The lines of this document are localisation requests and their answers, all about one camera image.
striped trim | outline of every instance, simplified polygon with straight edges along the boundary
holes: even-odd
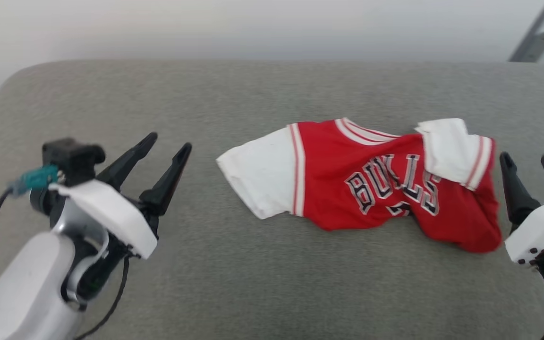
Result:
[[[362,145],[380,145],[400,137],[372,129],[365,129],[347,118],[335,119],[335,125],[344,136]]]
[[[295,153],[295,182],[293,189],[293,211],[296,216],[304,216],[305,201],[305,151],[302,136],[297,123],[289,125],[291,140],[293,140],[293,151]]]
[[[471,174],[465,183],[465,187],[470,190],[477,189],[482,177],[486,173],[488,163],[490,163],[490,155],[492,154],[493,141],[488,137],[478,136],[480,138],[477,150],[476,161],[473,164]]]

folded white sleeve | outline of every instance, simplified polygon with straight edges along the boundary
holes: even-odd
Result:
[[[264,219],[291,211],[296,158],[289,127],[232,148],[217,162],[255,216]]]
[[[419,123],[423,135],[425,170],[460,183],[474,191],[486,173],[493,141],[468,134],[462,119],[450,118]]]

white background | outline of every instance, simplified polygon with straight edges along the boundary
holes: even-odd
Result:
[[[509,58],[544,0],[0,0],[0,85],[52,60]]]

red and white t-shirt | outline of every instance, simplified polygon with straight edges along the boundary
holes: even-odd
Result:
[[[325,230],[372,228],[414,215],[425,234],[470,252],[501,243],[491,170],[494,142],[460,119],[395,136],[343,118],[300,122],[218,158],[259,218],[288,211]]]

gray fabric surface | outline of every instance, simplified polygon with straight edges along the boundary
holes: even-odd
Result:
[[[123,192],[151,186],[186,141],[194,152],[148,261],[93,339],[538,339],[544,286],[504,248],[468,254],[401,218],[324,232],[290,215],[258,220],[214,159],[287,123],[346,116],[394,134],[457,117],[496,138],[544,202],[544,66],[336,62],[79,61],[39,65],[0,91],[0,192],[41,165],[41,144],[100,143],[109,160],[160,134]],[[503,203],[498,168],[497,197]],[[503,232],[509,224],[501,207]],[[0,274],[47,219],[28,199],[0,215]],[[120,268],[86,314],[96,323]]]

